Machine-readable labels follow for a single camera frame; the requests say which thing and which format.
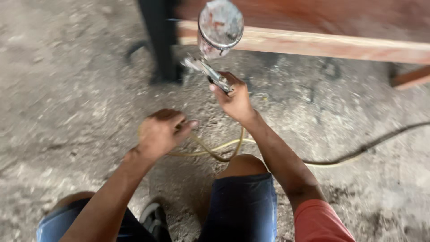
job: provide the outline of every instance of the concrete floor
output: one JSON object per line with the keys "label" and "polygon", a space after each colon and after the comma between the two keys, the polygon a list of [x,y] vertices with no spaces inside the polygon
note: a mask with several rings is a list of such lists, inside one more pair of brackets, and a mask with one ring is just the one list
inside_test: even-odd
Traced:
{"label": "concrete floor", "polygon": [[[238,137],[240,127],[202,74],[187,73],[182,85],[153,85],[147,50],[125,60],[145,38],[132,0],[0,1],[0,241],[35,241],[38,221],[61,197],[96,191],[136,144],[139,123],[158,109],[200,120],[195,132],[212,146]],[[211,64],[245,80],[254,107],[308,160],[334,159],[430,120],[430,86],[392,89],[388,63],[234,50]],[[356,163],[312,168],[357,241],[430,241],[429,143],[424,127]],[[179,149],[199,147],[188,140]],[[242,153],[259,156],[254,144]],[[129,207],[138,216],[162,197],[172,238],[194,241],[223,167],[208,156],[165,157]],[[289,202],[278,184],[276,190],[278,241],[293,240]]]}

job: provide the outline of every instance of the knee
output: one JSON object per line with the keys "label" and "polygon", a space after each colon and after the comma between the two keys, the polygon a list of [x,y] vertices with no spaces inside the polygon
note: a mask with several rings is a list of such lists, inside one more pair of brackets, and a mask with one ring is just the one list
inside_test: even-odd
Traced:
{"label": "knee", "polygon": [[87,191],[87,192],[78,192],[75,194],[68,195],[68,196],[62,198],[60,201],[58,201],[58,203],[52,208],[52,210],[50,212],[52,212],[58,208],[62,208],[64,206],[67,206],[74,201],[78,201],[78,200],[86,199],[86,198],[91,198],[94,196],[94,194],[95,194],[95,192],[88,192]]}
{"label": "knee", "polygon": [[253,155],[244,154],[233,157],[227,168],[220,172],[215,178],[249,176],[266,172],[267,168],[260,159]]}

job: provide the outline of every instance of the spray gun paint cup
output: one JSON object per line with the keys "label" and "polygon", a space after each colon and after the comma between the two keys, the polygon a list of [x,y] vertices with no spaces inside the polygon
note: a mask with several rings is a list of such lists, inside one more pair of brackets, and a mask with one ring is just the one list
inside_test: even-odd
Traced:
{"label": "spray gun paint cup", "polygon": [[199,15],[197,45],[206,60],[225,56],[243,35],[243,16],[227,0],[206,3]]}

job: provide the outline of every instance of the blue jeans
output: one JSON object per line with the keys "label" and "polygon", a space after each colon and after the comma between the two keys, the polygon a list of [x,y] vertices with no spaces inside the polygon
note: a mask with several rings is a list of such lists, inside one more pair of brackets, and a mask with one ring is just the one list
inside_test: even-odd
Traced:
{"label": "blue jeans", "polygon": [[[37,241],[57,242],[88,201],[72,202],[43,218]],[[198,242],[274,242],[275,238],[276,193],[271,173],[214,181],[209,214]],[[124,214],[117,241],[156,242],[129,209]]]}

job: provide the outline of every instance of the spray gun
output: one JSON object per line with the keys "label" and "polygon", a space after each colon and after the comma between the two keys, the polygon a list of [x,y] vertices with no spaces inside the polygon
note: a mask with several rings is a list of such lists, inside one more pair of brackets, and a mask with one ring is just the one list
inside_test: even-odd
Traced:
{"label": "spray gun", "polygon": [[231,92],[232,88],[227,79],[206,62],[225,56],[242,38],[242,13],[228,0],[207,2],[199,14],[198,26],[197,45],[201,56],[194,58],[188,54],[182,64],[203,72],[211,83],[226,93]]}

